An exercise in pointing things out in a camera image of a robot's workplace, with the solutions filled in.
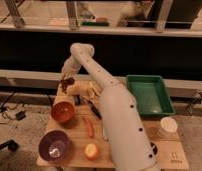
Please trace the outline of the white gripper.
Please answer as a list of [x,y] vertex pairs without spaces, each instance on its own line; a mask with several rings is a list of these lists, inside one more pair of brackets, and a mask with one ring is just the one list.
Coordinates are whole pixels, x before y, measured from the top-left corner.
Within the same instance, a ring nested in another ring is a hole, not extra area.
[[61,70],[61,79],[66,80],[73,77],[79,71],[79,67],[69,63],[65,63]]

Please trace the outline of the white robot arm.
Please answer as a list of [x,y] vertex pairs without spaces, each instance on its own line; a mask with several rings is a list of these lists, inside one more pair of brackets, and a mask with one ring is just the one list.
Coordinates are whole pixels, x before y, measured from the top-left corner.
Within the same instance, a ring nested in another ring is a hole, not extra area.
[[69,78],[84,67],[102,88],[99,111],[116,171],[160,171],[157,159],[129,90],[94,59],[91,44],[73,43],[61,76]]

